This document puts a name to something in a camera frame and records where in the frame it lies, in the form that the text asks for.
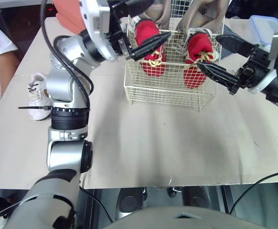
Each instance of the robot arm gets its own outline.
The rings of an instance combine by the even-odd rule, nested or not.
[[[278,28],[274,34],[270,53],[262,45],[253,45],[233,35],[219,35],[216,40],[227,50],[249,57],[235,75],[213,63],[199,62],[201,71],[212,80],[236,94],[239,88],[248,88],[256,94],[262,92],[266,99],[278,103]]]
[[[39,179],[16,208],[5,229],[66,229],[74,227],[81,173],[92,166],[92,143],[88,135],[91,71],[102,61],[118,56],[139,60],[161,46],[170,33],[152,37],[133,49],[120,26],[120,18],[143,13],[153,0],[82,0],[81,12],[88,32],[60,36],[54,47],[41,29],[51,50],[51,71],[46,88],[51,96],[51,126],[48,129],[49,174]]]

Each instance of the red shoe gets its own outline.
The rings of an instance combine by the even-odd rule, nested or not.
[[[197,69],[195,62],[213,62],[213,60],[213,48],[209,36],[205,33],[192,35],[187,45],[187,56],[185,59],[185,63],[190,64],[190,67],[185,69],[183,73],[185,84],[188,88],[198,88],[206,80],[206,76]]]
[[[160,34],[158,27],[152,20],[143,19],[138,22],[135,28],[135,41],[138,46],[141,46],[143,42],[155,35]],[[144,57],[145,61],[149,63],[140,63],[143,71],[149,76],[160,77],[165,71],[164,46],[159,47],[154,53]]]

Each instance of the shoelace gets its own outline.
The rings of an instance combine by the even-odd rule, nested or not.
[[[201,72],[200,69],[197,67],[197,62],[200,61],[209,61],[209,62],[214,62],[215,59],[215,54],[213,52],[200,52],[199,53],[200,58],[197,58],[195,61],[193,61],[192,59],[190,59],[191,61],[193,61],[193,63],[188,64],[187,67],[185,67],[185,70],[191,68],[191,67],[196,67],[198,72]]]
[[[159,55],[159,58],[156,59],[156,60],[154,60],[154,61],[148,60],[150,66],[152,66],[152,67],[158,67],[158,66],[160,66],[160,65],[162,64],[162,53],[163,53],[163,51],[162,51],[162,47],[161,47],[160,52],[159,52],[158,50],[156,50],[156,51],[152,54],[152,56]]]
[[[30,98],[32,100],[39,99],[39,95],[36,91],[37,90],[36,86],[38,86],[38,83],[33,84],[31,87],[28,87],[28,90],[29,90],[29,93],[30,93]]]

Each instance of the plastic container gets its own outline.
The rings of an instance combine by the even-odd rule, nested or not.
[[[244,37],[253,44],[263,44],[270,51],[272,37],[278,26],[278,19],[252,15],[244,30]]]

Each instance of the beige shoe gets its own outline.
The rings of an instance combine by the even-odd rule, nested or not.
[[[151,19],[159,29],[168,30],[171,13],[171,0],[155,0],[145,13],[139,17],[141,19]]]
[[[187,35],[188,28],[207,28],[216,32],[228,9],[229,0],[194,0],[176,30]]]

